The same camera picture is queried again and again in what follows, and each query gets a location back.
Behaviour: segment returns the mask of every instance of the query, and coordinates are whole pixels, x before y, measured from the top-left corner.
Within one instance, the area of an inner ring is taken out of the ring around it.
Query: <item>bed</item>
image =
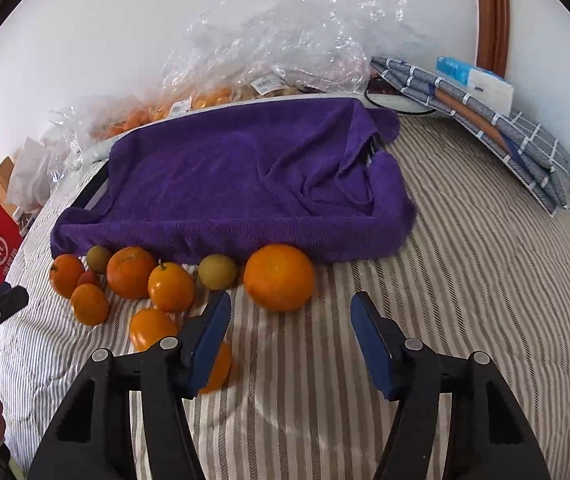
[[[386,149],[418,208],[397,256],[319,268],[311,305],[296,313],[266,312],[242,286],[230,290],[226,340],[238,367],[226,389],[185,401],[206,477],[373,476],[395,405],[371,386],[351,329],[351,295],[366,290],[384,316],[435,351],[489,353],[552,478],[569,479],[570,207],[550,217],[449,119],[402,118],[401,134]],[[8,275],[30,294],[30,304],[0,327],[6,440],[23,469],[92,351],[131,352],[129,319],[147,306],[111,297],[108,322],[87,328],[50,290],[49,234],[75,195],[43,209]],[[448,397],[441,397],[428,474],[435,480],[448,434]],[[140,398],[131,400],[138,477],[150,478]]]

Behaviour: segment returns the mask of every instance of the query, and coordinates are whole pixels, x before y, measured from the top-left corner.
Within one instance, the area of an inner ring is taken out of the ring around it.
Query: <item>small orange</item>
[[[201,108],[209,108],[210,106],[229,104],[232,89],[229,86],[216,88],[207,94],[196,96],[191,104],[192,110],[200,110]]]
[[[272,244],[250,256],[243,273],[245,290],[260,306],[287,312],[302,307],[314,292],[314,267],[295,247]]]
[[[152,302],[164,312],[183,312],[194,301],[196,284],[178,264],[159,263],[147,282]]]
[[[211,367],[207,384],[199,390],[201,395],[220,390],[229,377],[232,367],[232,349],[228,343],[220,344],[219,353],[216,355],[214,365]]]
[[[149,110],[146,108],[139,108],[137,110],[133,110],[125,119],[125,123],[123,124],[123,130],[129,132],[133,128],[137,128],[139,126],[143,126],[151,121],[151,117],[149,116]]]
[[[154,257],[140,247],[127,247],[114,254],[107,264],[107,283],[125,300],[148,297],[147,282],[156,267]]]
[[[84,273],[81,274],[81,277],[78,278],[78,285],[82,285],[83,283],[91,283],[92,285],[96,285],[98,288],[101,288],[102,283],[100,282],[100,276],[96,274],[93,270],[86,270]]]
[[[71,298],[78,278],[84,273],[81,260],[73,254],[61,254],[49,268],[49,283],[63,298]]]
[[[87,326],[104,323],[110,313],[110,304],[107,303],[105,295],[92,283],[77,286],[70,301],[76,319]]]
[[[139,352],[147,350],[163,337],[177,333],[178,325],[157,308],[139,310],[129,322],[129,340]]]
[[[111,137],[116,137],[122,133],[126,132],[125,123],[121,121],[120,123],[112,124],[103,135],[105,139],[111,139]]]

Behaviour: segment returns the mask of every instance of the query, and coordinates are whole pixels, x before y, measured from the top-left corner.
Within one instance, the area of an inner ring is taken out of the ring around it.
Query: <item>folded gray cloth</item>
[[[569,201],[570,156],[540,124],[530,123],[521,112],[509,118],[491,110],[474,96],[443,77],[396,59],[374,57],[372,68],[402,94],[430,108],[451,115],[488,147],[552,215]],[[465,117],[434,96],[439,88],[493,124],[505,139],[509,152]]]

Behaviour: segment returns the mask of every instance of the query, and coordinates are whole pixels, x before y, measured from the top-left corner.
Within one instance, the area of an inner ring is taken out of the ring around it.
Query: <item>purple towel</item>
[[[317,262],[396,253],[415,206],[401,171],[373,136],[398,136],[388,110],[352,98],[265,101],[140,128],[114,144],[108,190],[91,210],[68,208],[53,257],[142,246],[196,264],[213,253],[242,262],[272,243]]]

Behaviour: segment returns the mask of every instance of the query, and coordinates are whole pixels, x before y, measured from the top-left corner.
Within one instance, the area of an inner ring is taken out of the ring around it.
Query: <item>plastic bag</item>
[[[40,211],[49,199],[52,151],[29,137],[20,150],[7,186],[7,202],[26,212]]]
[[[149,107],[133,96],[82,97],[53,112],[40,142],[27,139],[18,154],[8,202],[30,213],[59,189],[67,197],[78,189],[83,171],[107,158],[121,135],[150,121]]]
[[[79,180],[84,168],[107,158],[116,139],[151,122],[151,115],[149,106],[134,96],[86,96],[54,112],[51,122],[41,141],[53,153],[48,170],[53,194],[63,180],[71,175]]]
[[[409,0],[281,0],[236,27],[207,12],[167,61],[152,118],[178,102],[194,110],[299,92],[363,93],[372,56],[412,59],[429,47],[410,15]],[[263,78],[283,87],[262,94]]]

